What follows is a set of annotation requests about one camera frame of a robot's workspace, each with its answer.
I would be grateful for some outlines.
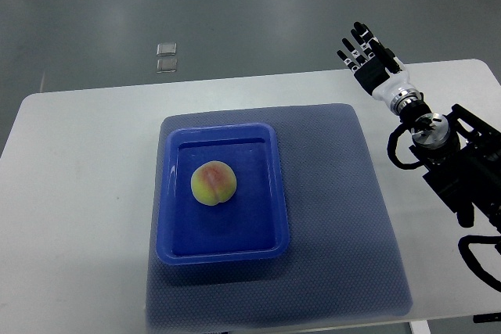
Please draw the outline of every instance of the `robotic hand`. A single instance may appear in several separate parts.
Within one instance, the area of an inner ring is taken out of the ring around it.
[[[423,93],[410,84],[409,72],[395,54],[367,26],[354,26],[351,34],[363,54],[346,38],[343,44],[353,59],[341,50],[337,54],[366,92],[400,117],[401,124],[388,140],[391,162],[404,170],[425,166],[424,180],[456,213],[462,227],[473,226],[475,205],[501,233],[501,133],[457,104],[448,115],[433,113]],[[398,138],[406,131],[412,135],[409,149],[418,159],[415,163],[402,163],[396,156]],[[466,139],[462,149],[459,136]],[[469,235],[459,242],[461,256],[472,272],[501,292],[501,282],[485,271],[470,251],[472,243],[495,244],[501,254],[501,236]]]

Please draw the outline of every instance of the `textured mat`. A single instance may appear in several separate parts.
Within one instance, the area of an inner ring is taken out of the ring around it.
[[[276,131],[290,245],[272,260],[167,266],[155,253],[167,135],[264,122]],[[150,333],[223,332],[412,306],[395,234],[355,111],[345,104],[194,113],[161,126],[150,240]]]

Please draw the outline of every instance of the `blue tray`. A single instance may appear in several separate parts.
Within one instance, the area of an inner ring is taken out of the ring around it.
[[[235,172],[233,197],[215,207],[196,201],[190,179],[220,160]],[[277,257],[289,228],[276,134],[264,123],[178,129],[165,142],[157,256],[166,264]]]

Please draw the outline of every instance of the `floor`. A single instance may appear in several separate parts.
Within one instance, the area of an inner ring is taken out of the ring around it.
[[[29,94],[341,69],[336,51],[356,20],[405,63],[480,59],[501,81],[499,0],[0,0],[0,152]],[[178,70],[157,74],[166,41],[177,42]],[[430,327],[501,330],[471,318]],[[336,331],[383,332],[410,329]]]

